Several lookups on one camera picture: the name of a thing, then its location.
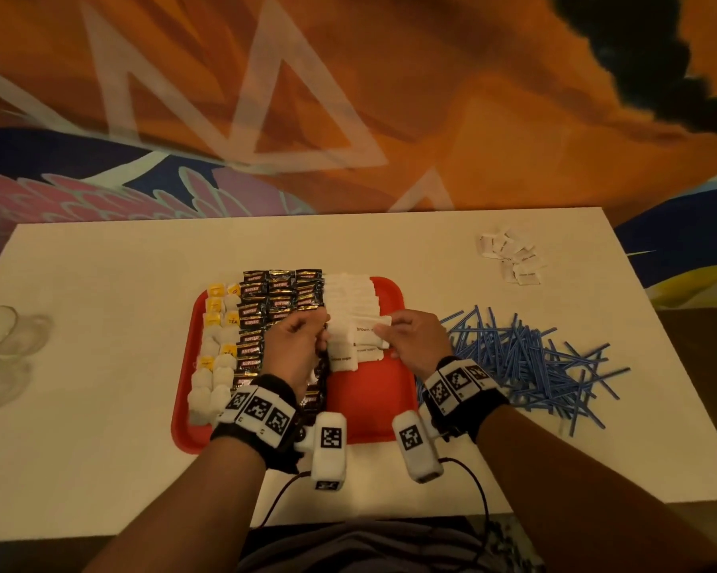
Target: person's right hand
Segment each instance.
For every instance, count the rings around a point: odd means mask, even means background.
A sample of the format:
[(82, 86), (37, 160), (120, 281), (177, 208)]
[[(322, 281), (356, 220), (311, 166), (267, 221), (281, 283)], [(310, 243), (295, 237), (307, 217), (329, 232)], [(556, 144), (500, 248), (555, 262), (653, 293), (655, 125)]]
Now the person's right hand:
[(395, 348), (394, 357), (414, 375), (427, 380), (440, 360), (454, 353), (449, 333), (435, 314), (401, 309), (391, 314), (392, 325), (377, 324), (374, 333)]

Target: yellow tea bag label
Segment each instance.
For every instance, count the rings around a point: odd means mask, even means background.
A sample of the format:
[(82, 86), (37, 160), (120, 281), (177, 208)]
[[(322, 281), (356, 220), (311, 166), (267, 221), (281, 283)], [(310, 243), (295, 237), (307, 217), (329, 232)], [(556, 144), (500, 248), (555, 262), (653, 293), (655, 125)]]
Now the yellow tea bag label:
[(209, 297), (205, 300), (205, 311), (207, 313), (222, 313), (223, 312), (223, 298), (220, 297)]
[(233, 357), (236, 357), (236, 344), (223, 344), (220, 346), (220, 353), (230, 354)]
[(201, 368), (207, 368), (212, 372), (212, 365), (215, 363), (215, 358), (212, 356), (201, 356), (199, 359), (199, 363), (197, 364), (197, 369), (200, 370)]
[(225, 324), (226, 325), (239, 325), (239, 312), (226, 312), (225, 313)]
[(205, 313), (205, 327), (209, 325), (220, 325), (219, 313)]
[(213, 283), (207, 288), (207, 295), (210, 297), (223, 297), (225, 295), (225, 286), (222, 283)]

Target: painted wall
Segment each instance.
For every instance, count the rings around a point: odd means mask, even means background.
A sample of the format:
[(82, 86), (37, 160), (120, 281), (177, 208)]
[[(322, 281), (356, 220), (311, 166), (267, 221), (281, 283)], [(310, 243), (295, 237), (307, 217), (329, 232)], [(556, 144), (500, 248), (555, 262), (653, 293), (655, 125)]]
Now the painted wall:
[[(602, 205), (650, 289), (687, 273), (658, 267), (680, 205), (717, 224), (711, 191), (658, 205), (713, 177), (717, 0), (0, 0), (0, 245), (32, 220)], [(651, 296), (694, 305), (712, 273)]]

